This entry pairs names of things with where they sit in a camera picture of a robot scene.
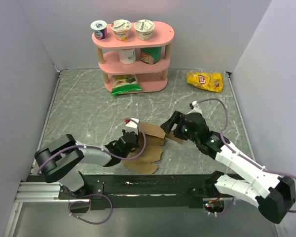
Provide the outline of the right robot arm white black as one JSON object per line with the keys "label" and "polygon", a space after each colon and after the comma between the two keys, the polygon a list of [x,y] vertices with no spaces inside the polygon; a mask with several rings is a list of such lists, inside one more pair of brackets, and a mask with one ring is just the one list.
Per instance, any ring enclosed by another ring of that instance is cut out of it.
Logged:
{"label": "right robot arm white black", "polygon": [[244,200],[258,208],[263,217],[279,224],[296,202],[294,180],[286,175],[268,173],[248,158],[228,139],[211,131],[201,113],[183,114],[175,111],[161,125],[165,133],[176,138],[190,140],[198,150],[232,169],[241,180],[216,172],[206,184],[206,192],[212,197],[226,194]]}

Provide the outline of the brown cardboard box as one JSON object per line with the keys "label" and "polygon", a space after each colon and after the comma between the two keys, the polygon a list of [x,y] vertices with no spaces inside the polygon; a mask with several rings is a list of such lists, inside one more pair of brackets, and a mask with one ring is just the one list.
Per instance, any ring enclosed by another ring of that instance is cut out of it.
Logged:
{"label": "brown cardboard box", "polygon": [[165,140],[170,139],[179,144],[182,144],[183,140],[176,138],[172,131],[170,133],[165,133],[163,129],[157,125],[143,121],[140,122],[140,125],[146,136],[144,152],[138,158],[123,160],[122,163],[126,168],[141,174],[153,174],[158,169],[155,162],[161,160],[161,155],[163,153],[161,146],[164,145]]}

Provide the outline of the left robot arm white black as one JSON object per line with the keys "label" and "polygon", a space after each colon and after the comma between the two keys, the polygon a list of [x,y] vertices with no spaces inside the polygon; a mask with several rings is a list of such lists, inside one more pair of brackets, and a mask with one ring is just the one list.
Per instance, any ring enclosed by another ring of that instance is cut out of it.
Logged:
{"label": "left robot arm white black", "polygon": [[59,182],[76,198],[87,195],[88,186],[76,165],[80,162],[111,167],[119,164],[139,147],[138,129],[124,129],[118,140],[95,147],[85,145],[66,134],[35,153],[38,173],[46,183]]}

